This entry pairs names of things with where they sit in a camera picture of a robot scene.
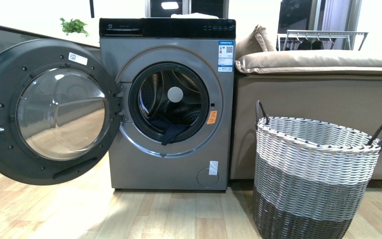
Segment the white wall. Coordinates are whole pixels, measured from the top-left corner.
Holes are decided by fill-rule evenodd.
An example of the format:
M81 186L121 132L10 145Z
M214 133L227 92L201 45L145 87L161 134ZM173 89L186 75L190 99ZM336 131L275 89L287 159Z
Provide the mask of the white wall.
M145 17L145 0L95 0L95 18L89 0L0 0L0 25L98 46L98 19ZM247 36L257 24L264 26L276 41L281 0L229 0L229 18L237 21L237 40ZM61 21L80 19L88 24L84 34L62 32Z
M362 51L382 51L382 0L362 1L357 31L368 32Z
M229 0L229 18L236 20L236 40L248 36L259 24L276 42L281 0Z
M95 17L91 18L89 0L0 0L0 25L99 46L99 18L145 16L145 0L95 0L94 5ZM61 17L85 22L90 36L76 33L66 36L62 32Z

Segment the barcode label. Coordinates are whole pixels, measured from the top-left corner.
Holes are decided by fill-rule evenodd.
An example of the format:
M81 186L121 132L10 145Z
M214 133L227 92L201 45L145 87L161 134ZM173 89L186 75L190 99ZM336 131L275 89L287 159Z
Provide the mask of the barcode label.
M85 66L87 65L87 61L88 61L88 59L87 59L86 57L83 57L83 56L74 54L74 53L72 53L72 52L70 52L70 55L68 56L68 59L69 59L70 61L74 61L74 62L83 64L83 65L85 65Z

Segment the control panel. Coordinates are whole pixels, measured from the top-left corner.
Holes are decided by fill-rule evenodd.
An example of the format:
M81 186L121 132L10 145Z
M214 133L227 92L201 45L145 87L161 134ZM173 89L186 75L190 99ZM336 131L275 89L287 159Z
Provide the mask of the control panel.
M100 37L235 39L233 19L101 18Z

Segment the potted plant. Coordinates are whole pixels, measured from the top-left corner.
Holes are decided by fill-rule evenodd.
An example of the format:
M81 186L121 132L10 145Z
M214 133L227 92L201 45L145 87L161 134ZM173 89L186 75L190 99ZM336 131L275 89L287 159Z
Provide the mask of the potted plant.
M62 17L60 18L62 21L62 31L65 32L67 35L70 33L84 33L86 37L89 36L89 33L84 30L84 27L87 25L86 23L78 20L78 19L71 19L70 21L65 21Z

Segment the pillow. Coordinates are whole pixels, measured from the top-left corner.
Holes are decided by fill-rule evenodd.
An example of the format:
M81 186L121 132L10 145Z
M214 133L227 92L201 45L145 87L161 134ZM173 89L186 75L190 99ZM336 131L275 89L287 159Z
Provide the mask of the pillow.
M268 73L382 73L382 52L317 50L276 51L244 55L235 61L244 74Z
M266 28L257 25L250 35L236 43L235 59L251 53L266 51L276 51L276 48L269 41Z

